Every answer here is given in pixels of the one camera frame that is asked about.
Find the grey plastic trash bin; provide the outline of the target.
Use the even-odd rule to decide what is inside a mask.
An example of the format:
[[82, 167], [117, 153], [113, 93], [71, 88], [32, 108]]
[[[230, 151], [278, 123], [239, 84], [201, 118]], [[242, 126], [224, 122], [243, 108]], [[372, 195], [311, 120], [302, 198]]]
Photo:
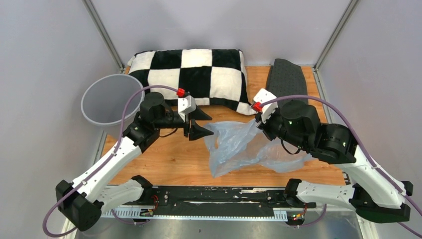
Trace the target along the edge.
[[105, 76], [84, 92], [81, 100], [82, 114], [88, 122], [96, 126], [119, 125], [122, 119], [126, 120], [138, 111], [144, 92], [133, 98], [126, 111], [124, 107], [129, 98], [142, 88], [141, 82], [130, 75]]

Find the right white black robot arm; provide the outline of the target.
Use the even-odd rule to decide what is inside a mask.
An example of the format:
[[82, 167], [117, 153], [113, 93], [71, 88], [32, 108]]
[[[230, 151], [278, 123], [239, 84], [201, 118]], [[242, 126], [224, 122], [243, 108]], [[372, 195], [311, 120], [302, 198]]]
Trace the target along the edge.
[[314, 106], [292, 100], [279, 107], [277, 103], [253, 104], [258, 128], [269, 140], [280, 139], [319, 161], [340, 168], [354, 183], [346, 186], [313, 184], [290, 179], [284, 190], [284, 201], [291, 208], [306, 203], [322, 203], [355, 211], [375, 223], [401, 223], [410, 219], [411, 209], [405, 197], [413, 192], [409, 181], [390, 184], [380, 166], [372, 165], [364, 155], [351, 130], [340, 124], [322, 123]]

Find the translucent blue plastic trash bag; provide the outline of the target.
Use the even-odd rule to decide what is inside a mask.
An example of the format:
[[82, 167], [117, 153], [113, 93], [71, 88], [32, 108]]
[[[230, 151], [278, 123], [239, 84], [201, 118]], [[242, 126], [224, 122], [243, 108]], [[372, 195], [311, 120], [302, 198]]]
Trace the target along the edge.
[[209, 151], [209, 169], [217, 178], [246, 166], [261, 165], [277, 173], [299, 170], [314, 160], [304, 151], [279, 139], [268, 140], [256, 122], [220, 121], [204, 126], [213, 135], [204, 137]]

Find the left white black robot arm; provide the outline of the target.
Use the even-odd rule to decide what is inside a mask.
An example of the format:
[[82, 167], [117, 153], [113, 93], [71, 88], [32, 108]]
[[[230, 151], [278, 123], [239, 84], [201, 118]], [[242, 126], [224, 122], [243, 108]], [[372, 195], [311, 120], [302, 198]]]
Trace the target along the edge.
[[190, 141], [213, 134], [197, 124], [212, 118], [197, 106], [192, 96], [182, 93], [177, 102], [178, 111], [174, 112], [161, 93], [146, 94], [133, 122], [113, 148], [72, 182], [62, 180], [57, 184], [57, 208], [76, 229], [81, 232], [90, 229], [103, 213], [122, 204], [136, 201], [146, 206], [152, 201], [152, 185], [139, 175], [114, 188], [106, 189], [106, 185], [159, 138], [161, 129], [181, 128]]

